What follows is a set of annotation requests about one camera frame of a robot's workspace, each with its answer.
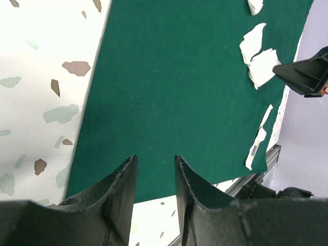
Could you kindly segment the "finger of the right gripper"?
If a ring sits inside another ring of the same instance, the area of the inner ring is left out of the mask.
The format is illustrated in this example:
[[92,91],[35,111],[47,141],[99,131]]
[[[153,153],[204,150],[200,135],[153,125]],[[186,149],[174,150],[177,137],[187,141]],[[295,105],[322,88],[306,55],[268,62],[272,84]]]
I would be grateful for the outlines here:
[[327,47],[310,59],[276,65],[273,73],[299,95],[323,97],[327,95]]

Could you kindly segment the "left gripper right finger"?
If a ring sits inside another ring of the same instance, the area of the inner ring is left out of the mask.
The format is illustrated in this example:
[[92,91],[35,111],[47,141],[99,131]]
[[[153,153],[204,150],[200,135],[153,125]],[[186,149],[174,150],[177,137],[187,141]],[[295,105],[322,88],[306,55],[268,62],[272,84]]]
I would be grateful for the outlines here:
[[327,245],[327,200],[236,199],[174,157],[182,245]]

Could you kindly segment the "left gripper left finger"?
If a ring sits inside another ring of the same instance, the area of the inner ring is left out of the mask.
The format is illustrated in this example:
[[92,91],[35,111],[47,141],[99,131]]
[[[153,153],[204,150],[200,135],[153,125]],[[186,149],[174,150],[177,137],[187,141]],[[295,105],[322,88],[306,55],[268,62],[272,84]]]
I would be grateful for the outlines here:
[[1,245],[128,245],[137,157],[58,205],[1,202]]

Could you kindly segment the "white gauze pad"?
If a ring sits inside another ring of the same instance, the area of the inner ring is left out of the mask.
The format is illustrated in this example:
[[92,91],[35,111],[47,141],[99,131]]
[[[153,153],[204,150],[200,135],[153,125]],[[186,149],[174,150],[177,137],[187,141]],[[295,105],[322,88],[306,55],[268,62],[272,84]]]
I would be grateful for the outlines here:
[[249,77],[256,90],[274,77],[273,68],[280,65],[277,51],[268,49],[254,56],[248,65]]
[[266,23],[260,23],[243,36],[243,41],[240,43],[239,48],[246,65],[251,63],[252,57],[256,55],[262,47],[263,29],[266,25]]
[[263,7],[263,0],[247,0],[247,2],[252,15],[257,15]]

